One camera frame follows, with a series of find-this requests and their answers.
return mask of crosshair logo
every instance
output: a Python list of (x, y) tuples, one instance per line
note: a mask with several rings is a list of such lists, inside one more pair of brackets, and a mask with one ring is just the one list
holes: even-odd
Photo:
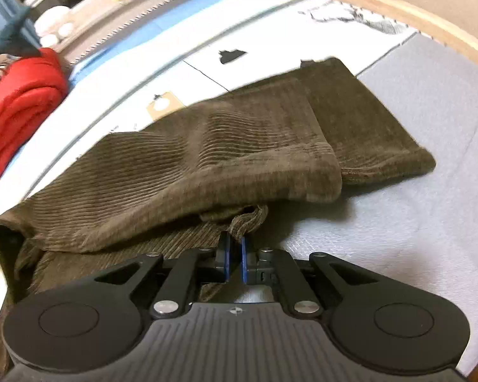
[(230, 313), (232, 313), (234, 316), (238, 316), (240, 314), (243, 313), (243, 310), (242, 308), (240, 307), (232, 307), (230, 310), (229, 310)]

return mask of brown garment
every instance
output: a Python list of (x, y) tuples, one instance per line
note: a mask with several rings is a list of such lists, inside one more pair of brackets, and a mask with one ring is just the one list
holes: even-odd
[[(435, 161), (337, 59), (199, 102), (141, 132), (105, 136), (0, 215), (9, 303), (148, 251), (176, 257), (255, 230), (266, 202), (332, 202), (343, 184)], [(0, 339), (0, 375), (6, 371)]]

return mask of red garment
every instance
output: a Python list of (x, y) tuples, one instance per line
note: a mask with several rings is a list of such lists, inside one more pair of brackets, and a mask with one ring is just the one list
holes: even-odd
[(14, 62), (0, 80), (0, 176), (68, 91), (57, 54), (40, 51), (42, 57)]

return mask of blue stripe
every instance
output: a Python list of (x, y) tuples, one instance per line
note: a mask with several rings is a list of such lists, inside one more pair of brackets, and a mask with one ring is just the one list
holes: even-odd
[(82, 81), (98, 67), (104, 65), (108, 60), (127, 50), (154, 39), (163, 31), (168, 30), (170, 27), (180, 23), (182, 20), (185, 20), (199, 11), (204, 10), (204, 8), (211, 7), (220, 1), (221, 0), (189, 0), (181, 5), (175, 6), (161, 16), (154, 18), (120, 42), (103, 49), (99, 53), (96, 53), (92, 59), (89, 59), (84, 67), (71, 76), (69, 80), (71, 88), (74, 88), (79, 81)]

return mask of gray surface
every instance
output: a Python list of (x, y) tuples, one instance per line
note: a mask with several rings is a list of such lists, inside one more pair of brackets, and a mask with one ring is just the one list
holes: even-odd
[(344, 190), (329, 206), (271, 205), (255, 245), (302, 259), (326, 251), (453, 301), (471, 325), (467, 374), (478, 362), (478, 67), (416, 35), (359, 79), (432, 152), (435, 171)]
[(19, 381), (280, 381), (460, 382), (448, 369), (429, 376), (393, 376), (345, 357), (313, 320), (287, 316), (278, 303), (195, 303), (185, 316), (158, 320), (127, 356), (99, 370), (55, 375), (17, 366)]

